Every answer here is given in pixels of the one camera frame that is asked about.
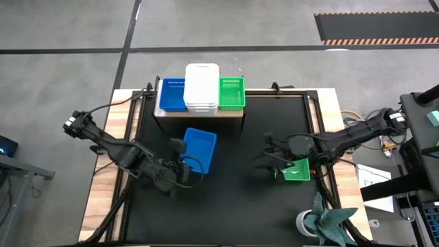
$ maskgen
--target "blue basket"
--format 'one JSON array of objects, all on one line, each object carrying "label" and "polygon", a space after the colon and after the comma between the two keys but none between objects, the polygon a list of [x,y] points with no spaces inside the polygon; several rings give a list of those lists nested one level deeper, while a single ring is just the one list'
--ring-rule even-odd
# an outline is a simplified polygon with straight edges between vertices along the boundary
[{"label": "blue basket", "polygon": [[434,203],[424,205],[421,212],[423,222],[426,224],[427,232],[434,246],[439,244],[439,207]]},{"label": "blue basket", "polygon": [[162,83],[160,108],[169,112],[186,111],[183,94],[185,93],[184,78],[165,78]]},{"label": "blue basket", "polygon": [[185,134],[187,149],[181,157],[193,172],[201,173],[200,164],[192,158],[184,158],[184,156],[198,159],[203,167],[203,173],[208,174],[216,141],[217,135],[214,133],[187,128]]}]

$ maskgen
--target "rubber mat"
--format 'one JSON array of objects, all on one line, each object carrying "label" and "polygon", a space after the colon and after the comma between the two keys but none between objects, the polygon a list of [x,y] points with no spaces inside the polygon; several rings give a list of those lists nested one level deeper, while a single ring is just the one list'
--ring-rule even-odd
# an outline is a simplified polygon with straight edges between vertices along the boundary
[{"label": "rubber mat", "polygon": [[142,139],[158,156],[168,157],[169,138],[183,138],[187,127],[214,132],[217,145],[202,184],[179,190],[175,198],[167,198],[157,190],[147,189],[141,180],[133,180],[126,240],[190,245],[318,244],[318,238],[301,235],[295,226],[298,213],[312,207],[316,181],[278,185],[267,171],[252,168],[271,163],[272,158],[250,163],[265,145],[264,133],[285,137],[309,132],[303,98],[246,100],[242,132],[241,119],[161,118],[165,130],[162,132],[152,119],[154,105],[148,104],[144,123],[148,127]]},{"label": "rubber mat", "polygon": [[439,43],[439,13],[358,12],[314,14],[324,45]]}]

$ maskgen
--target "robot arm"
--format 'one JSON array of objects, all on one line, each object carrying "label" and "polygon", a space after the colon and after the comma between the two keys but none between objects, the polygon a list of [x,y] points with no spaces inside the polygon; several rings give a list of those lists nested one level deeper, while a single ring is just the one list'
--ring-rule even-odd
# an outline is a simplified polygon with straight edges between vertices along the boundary
[{"label": "robot arm", "polygon": [[349,148],[379,136],[399,136],[407,130],[407,123],[398,111],[383,108],[370,119],[337,132],[318,134],[293,134],[285,139],[275,139],[271,133],[264,136],[267,146],[263,155],[284,161],[282,167],[269,165],[258,168],[275,168],[277,170],[291,166],[292,161],[308,158],[311,167],[335,163]]},{"label": "robot arm", "polygon": [[[179,160],[178,154],[174,161],[165,162],[157,159],[155,153],[145,146],[124,139],[116,139],[96,126],[87,112],[75,111],[63,125],[64,131],[73,138],[89,139],[107,151],[110,160],[129,175],[146,178],[163,192],[170,192],[175,184],[185,182],[189,173],[187,167]],[[182,154],[186,143],[172,139],[176,152]]]}]

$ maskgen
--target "concrete floor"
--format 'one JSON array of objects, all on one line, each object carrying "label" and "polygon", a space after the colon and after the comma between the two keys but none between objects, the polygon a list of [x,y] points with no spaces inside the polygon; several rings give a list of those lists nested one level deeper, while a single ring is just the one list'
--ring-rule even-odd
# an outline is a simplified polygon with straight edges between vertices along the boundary
[{"label": "concrete floor", "polygon": [[[0,49],[122,47],[134,0],[0,0]],[[149,0],[141,4],[132,47],[319,45],[316,12],[429,10],[427,0]],[[30,196],[16,246],[73,244],[78,238],[95,155],[62,125],[73,110],[108,103],[119,54],[0,55],[0,134],[20,143],[17,158],[56,170]],[[341,109],[398,108],[399,95],[437,84],[437,49],[130,54],[121,88],[143,88],[155,75],[184,76],[191,62],[214,62],[222,75],[245,75],[247,87],[273,81],[334,87]],[[102,126],[106,111],[93,114]],[[392,165],[359,149],[355,161]],[[369,218],[376,217],[368,211]],[[407,222],[381,220],[383,244],[414,243]]]}]

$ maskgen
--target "green basket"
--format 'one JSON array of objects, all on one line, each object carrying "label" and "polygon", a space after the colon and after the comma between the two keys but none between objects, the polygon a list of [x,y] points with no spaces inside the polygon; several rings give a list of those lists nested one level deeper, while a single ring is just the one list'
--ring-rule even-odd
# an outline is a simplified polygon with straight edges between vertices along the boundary
[{"label": "green basket", "polygon": [[219,78],[219,108],[242,110],[246,106],[246,86],[243,77]]},{"label": "green basket", "polygon": [[282,170],[285,180],[310,181],[308,158],[293,161],[293,166]]}]

